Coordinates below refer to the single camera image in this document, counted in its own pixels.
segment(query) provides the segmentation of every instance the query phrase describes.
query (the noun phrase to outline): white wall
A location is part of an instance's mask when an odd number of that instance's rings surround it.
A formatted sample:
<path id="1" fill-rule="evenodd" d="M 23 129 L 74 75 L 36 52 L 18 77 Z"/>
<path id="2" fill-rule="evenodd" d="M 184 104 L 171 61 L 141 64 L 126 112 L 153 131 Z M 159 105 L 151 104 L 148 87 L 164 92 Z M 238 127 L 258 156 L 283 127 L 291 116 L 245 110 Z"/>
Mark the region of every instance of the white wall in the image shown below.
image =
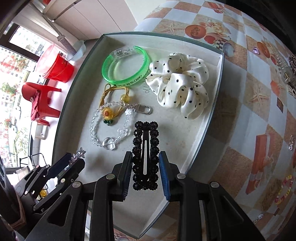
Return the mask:
<path id="1" fill-rule="evenodd" d="M 166 0 L 125 0 L 137 24 Z"/>

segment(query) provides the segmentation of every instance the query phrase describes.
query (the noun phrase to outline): sunflower charm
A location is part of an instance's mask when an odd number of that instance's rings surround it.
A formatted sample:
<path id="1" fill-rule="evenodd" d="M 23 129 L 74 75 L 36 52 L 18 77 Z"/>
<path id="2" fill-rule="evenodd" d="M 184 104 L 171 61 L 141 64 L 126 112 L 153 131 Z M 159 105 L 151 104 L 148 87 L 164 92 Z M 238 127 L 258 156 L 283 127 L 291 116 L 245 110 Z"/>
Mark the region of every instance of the sunflower charm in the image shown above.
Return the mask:
<path id="1" fill-rule="evenodd" d="M 103 122 L 107 124 L 108 126 L 112 124 L 113 118 L 114 118 L 114 112 L 110 107 L 105 107 L 102 109 L 102 115 L 103 115 Z"/>

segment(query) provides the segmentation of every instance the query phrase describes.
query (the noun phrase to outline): silver clasp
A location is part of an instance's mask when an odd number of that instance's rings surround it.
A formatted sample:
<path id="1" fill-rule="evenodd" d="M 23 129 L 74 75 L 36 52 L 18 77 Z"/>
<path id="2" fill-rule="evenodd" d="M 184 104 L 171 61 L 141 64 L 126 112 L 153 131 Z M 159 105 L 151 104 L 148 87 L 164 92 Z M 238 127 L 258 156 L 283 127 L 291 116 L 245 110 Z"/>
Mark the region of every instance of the silver clasp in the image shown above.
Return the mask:
<path id="1" fill-rule="evenodd" d="M 141 105 L 141 104 L 135 104 L 134 112 L 142 113 L 145 115 L 149 115 L 152 111 L 152 109 L 149 106 Z"/>

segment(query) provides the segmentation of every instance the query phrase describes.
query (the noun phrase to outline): red bucket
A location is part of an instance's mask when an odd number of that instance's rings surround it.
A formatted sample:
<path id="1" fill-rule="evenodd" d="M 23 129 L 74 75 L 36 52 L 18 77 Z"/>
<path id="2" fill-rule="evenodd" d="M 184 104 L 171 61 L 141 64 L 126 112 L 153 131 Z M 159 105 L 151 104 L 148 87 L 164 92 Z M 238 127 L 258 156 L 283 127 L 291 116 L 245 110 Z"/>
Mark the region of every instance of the red bucket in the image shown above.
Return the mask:
<path id="1" fill-rule="evenodd" d="M 62 55 L 58 54 L 53 65 L 46 73 L 43 74 L 43 78 L 49 78 L 66 83 L 70 80 L 73 72 L 74 66 L 64 59 Z"/>

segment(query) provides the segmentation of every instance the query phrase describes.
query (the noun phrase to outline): red chair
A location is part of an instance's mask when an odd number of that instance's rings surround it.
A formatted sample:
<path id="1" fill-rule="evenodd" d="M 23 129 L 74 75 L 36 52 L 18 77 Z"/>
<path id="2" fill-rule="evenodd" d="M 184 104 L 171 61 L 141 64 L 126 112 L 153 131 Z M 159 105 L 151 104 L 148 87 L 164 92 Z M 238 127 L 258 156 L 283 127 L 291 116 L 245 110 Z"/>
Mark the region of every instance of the red chair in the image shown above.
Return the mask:
<path id="1" fill-rule="evenodd" d="M 31 120 L 46 126 L 50 126 L 50 124 L 43 119 L 45 116 L 59 118 L 61 114 L 59 110 L 48 106 L 51 101 L 51 99 L 47 97 L 49 91 L 61 92 L 62 89 L 57 89 L 48 85 L 38 85 L 31 82 L 26 82 L 22 86 L 22 96 L 24 99 L 32 102 Z"/>

